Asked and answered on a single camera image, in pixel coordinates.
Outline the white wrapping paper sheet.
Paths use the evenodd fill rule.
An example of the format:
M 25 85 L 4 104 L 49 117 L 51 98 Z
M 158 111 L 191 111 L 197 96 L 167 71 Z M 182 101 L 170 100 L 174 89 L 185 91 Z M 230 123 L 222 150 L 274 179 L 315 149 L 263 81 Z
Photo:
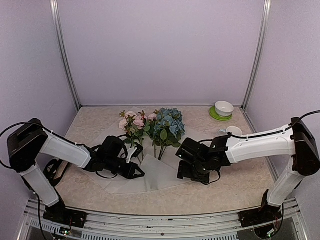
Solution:
M 144 177 L 128 180 L 122 176 L 103 180 L 97 177 L 97 182 L 110 194 L 137 194 L 153 192 L 184 185 L 190 181 L 177 178 L 179 160 L 174 156 L 175 149 L 167 149 L 162 160 L 154 157 L 152 141 L 147 138 L 143 142 L 143 151 L 135 161 L 145 172 Z

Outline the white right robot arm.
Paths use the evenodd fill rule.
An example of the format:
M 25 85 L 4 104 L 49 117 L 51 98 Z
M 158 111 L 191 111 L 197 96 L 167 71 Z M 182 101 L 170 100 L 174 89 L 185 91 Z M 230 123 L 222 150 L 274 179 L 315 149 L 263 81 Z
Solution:
M 222 167 L 257 158 L 290 156 L 287 167 L 274 186 L 264 193 L 261 207 L 255 212 L 260 222 L 268 221 L 304 178 L 320 170 L 316 140 L 299 117 L 274 130 L 248 135 L 228 132 L 211 139 L 210 146 L 205 143 L 189 137 L 183 141 L 176 152 L 181 160 L 178 179 L 188 178 L 209 185 L 210 172 L 219 172 Z

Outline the pink fake rose stem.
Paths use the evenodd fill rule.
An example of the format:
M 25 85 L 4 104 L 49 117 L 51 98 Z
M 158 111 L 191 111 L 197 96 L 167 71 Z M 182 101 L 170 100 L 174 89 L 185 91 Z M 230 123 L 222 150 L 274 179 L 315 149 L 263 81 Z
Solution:
M 144 127 L 144 132 L 149 136 L 149 138 L 152 140 L 152 146 L 153 146 L 153 153 L 154 157 L 157 157 L 157 149 L 156 149 L 156 143 L 155 143 L 155 130 L 156 130 L 156 125 L 158 121 L 158 113 L 159 110 L 156 109 L 152 114 L 150 114 L 147 117 L 146 124 Z
M 142 110 L 138 113 L 133 111 L 121 111 L 119 115 L 122 120 L 118 126 L 125 132 L 126 138 L 130 140 L 131 146 L 139 144 L 143 146 L 145 127 L 148 118 Z

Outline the light blue ceramic mug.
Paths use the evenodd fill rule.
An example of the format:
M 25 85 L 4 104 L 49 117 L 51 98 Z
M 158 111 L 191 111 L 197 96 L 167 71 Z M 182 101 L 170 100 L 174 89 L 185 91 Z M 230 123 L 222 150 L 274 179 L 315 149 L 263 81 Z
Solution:
M 229 126 L 227 128 L 222 128 L 217 132 L 217 135 L 218 136 L 225 136 L 228 133 L 231 133 L 232 135 L 235 135 L 235 136 L 242 136 L 243 135 L 243 131 L 237 126 Z

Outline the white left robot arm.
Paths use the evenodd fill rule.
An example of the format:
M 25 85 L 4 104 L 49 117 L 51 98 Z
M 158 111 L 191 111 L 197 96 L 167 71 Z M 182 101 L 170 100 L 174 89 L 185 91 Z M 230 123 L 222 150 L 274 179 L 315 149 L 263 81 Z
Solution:
M 41 171 L 36 161 L 38 155 L 51 156 L 95 174 L 107 170 L 127 180 L 145 176 L 139 165 L 132 162 L 132 158 L 136 158 L 143 147 L 137 145 L 127 148 L 120 137 L 107 136 L 102 144 L 88 147 L 54 133 L 37 118 L 13 124 L 5 131 L 15 127 L 18 129 L 7 138 L 7 169 L 17 172 L 45 206 L 50 208 L 50 214 L 61 223 L 70 218 L 70 211 L 63 206 L 64 202 L 55 187 Z

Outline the blue fake hydrangea stem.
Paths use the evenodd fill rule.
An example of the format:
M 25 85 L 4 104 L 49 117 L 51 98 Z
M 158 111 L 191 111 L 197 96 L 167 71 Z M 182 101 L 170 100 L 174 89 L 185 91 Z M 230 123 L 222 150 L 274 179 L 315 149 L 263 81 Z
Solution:
M 156 158 L 161 161 L 168 147 L 179 148 L 181 139 L 186 134 L 182 112 L 177 108 L 158 109 L 154 140 Z

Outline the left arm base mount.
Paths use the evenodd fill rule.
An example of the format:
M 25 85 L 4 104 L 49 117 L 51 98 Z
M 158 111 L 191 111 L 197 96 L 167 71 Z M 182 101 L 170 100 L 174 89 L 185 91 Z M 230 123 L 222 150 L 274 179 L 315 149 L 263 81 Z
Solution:
M 83 228 L 87 213 L 72 209 L 46 209 L 43 218 L 69 227 Z

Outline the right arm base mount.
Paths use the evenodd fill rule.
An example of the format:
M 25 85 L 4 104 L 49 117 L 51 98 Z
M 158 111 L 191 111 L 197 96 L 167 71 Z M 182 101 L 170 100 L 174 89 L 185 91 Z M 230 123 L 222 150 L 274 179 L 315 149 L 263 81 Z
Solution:
M 271 206 L 268 203 L 269 190 L 263 194 L 261 206 L 258 208 L 243 210 L 238 213 L 239 221 L 242 228 L 260 225 L 268 222 L 275 221 L 276 218 L 281 219 L 280 206 Z

